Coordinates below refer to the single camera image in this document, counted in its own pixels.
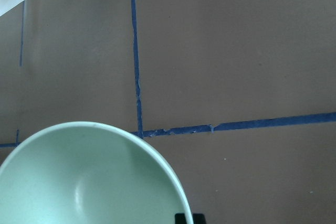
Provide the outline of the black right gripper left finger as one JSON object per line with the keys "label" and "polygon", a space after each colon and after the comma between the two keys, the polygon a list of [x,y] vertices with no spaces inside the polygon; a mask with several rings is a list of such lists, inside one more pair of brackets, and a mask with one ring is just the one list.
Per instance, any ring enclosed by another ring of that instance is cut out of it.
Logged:
{"label": "black right gripper left finger", "polygon": [[176,213],[174,220],[175,224],[187,224],[185,213]]}

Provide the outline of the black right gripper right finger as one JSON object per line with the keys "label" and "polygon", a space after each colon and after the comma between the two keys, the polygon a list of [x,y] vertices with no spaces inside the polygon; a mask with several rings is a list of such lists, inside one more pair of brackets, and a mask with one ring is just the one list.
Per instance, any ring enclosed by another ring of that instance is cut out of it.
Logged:
{"label": "black right gripper right finger", "polygon": [[202,213],[193,213],[193,224],[206,224],[205,215]]}

